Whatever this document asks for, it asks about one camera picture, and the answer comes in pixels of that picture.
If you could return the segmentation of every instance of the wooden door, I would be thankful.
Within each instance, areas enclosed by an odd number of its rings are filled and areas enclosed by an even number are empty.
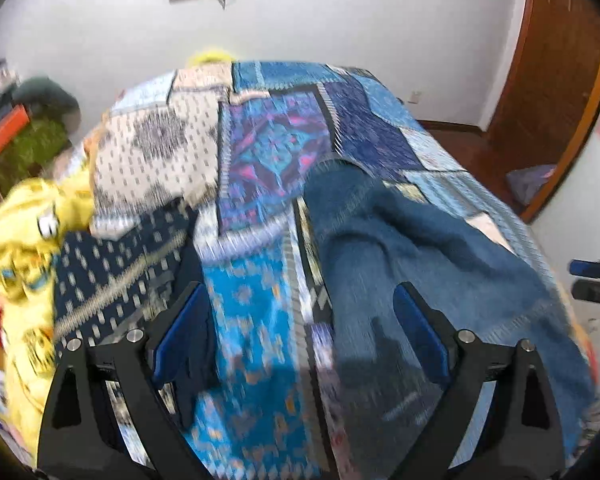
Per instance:
[[[589,0],[527,0],[518,49],[487,138],[504,173],[558,164],[600,72],[600,16]]]

